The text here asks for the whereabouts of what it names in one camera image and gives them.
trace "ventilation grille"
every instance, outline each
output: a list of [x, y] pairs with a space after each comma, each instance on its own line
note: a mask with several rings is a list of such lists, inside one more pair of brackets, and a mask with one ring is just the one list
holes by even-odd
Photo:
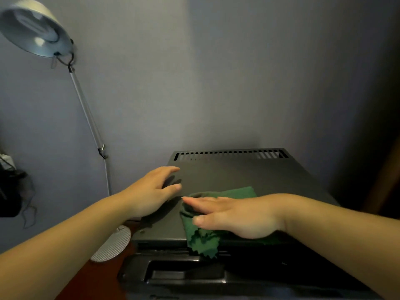
[[174, 161], [198, 161], [222, 158], [241, 159], [288, 159], [289, 157], [280, 148], [258, 148], [247, 150], [218, 150], [218, 151], [180, 151], [176, 153]]

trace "cleaning cloth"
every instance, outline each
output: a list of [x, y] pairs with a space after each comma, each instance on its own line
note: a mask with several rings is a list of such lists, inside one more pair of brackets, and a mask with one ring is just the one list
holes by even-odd
[[[251, 186], [238, 188], [235, 190], [227, 191], [204, 191], [189, 195], [189, 197], [201, 198], [201, 197], [229, 197], [233, 199], [244, 199], [257, 197], [256, 192]], [[214, 258], [218, 252], [218, 245], [221, 238], [227, 235], [227, 231], [213, 231], [204, 230], [193, 224], [192, 218], [194, 216], [201, 215], [200, 213], [193, 210], [193, 208], [186, 203], [182, 204], [180, 209], [180, 215], [183, 221], [183, 226], [186, 232], [186, 240], [188, 247], [193, 251], [197, 251], [199, 254]], [[278, 244], [280, 243], [279, 238], [274, 234], [265, 238], [255, 239], [254, 242], [261, 242], [263, 244]]]

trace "white lamp shade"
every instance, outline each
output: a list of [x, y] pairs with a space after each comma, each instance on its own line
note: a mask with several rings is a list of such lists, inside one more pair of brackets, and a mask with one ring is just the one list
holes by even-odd
[[46, 6], [35, 0], [21, 0], [0, 11], [0, 32], [11, 43], [42, 57], [73, 52], [65, 29]]

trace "lamp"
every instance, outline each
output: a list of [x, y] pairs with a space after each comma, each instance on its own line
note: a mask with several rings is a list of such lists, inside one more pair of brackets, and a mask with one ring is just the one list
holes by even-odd
[[[104, 161], [108, 196], [111, 195], [108, 175], [108, 155], [106, 145], [102, 141], [89, 105], [75, 74], [74, 42], [66, 30], [54, 17], [48, 8], [35, 0], [21, 0], [0, 11], [0, 32], [13, 44], [32, 54], [53, 58], [68, 67], [76, 94], [79, 98], [86, 120], [89, 124], [98, 154]], [[64, 62], [60, 56], [70, 56], [69, 62]], [[119, 226], [117, 231], [93, 255], [92, 261], [107, 261], [117, 256], [129, 244], [131, 232], [126, 226]]]

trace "reddish brown surface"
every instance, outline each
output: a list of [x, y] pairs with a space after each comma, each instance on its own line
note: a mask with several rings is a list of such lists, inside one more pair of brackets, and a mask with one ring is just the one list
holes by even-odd
[[[127, 224], [131, 231], [136, 224]], [[114, 259], [104, 263], [88, 261], [68, 283], [56, 300], [126, 300], [117, 281], [117, 274], [125, 257], [134, 253], [131, 243]]]

